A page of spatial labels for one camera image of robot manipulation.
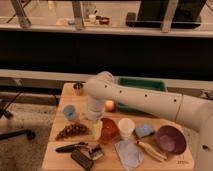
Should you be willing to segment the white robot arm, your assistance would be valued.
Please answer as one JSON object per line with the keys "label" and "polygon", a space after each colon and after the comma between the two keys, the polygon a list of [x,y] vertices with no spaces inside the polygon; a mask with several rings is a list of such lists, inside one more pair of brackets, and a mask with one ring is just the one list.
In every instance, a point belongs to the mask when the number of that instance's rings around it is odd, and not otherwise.
{"label": "white robot arm", "polygon": [[167,119],[199,133],[194,171],[213,169],[213,101],[178,93],[121,86],[110,72],[101,72],[85,83],[87,117],[102,115],[104,101],[126,104],[156,117]]}

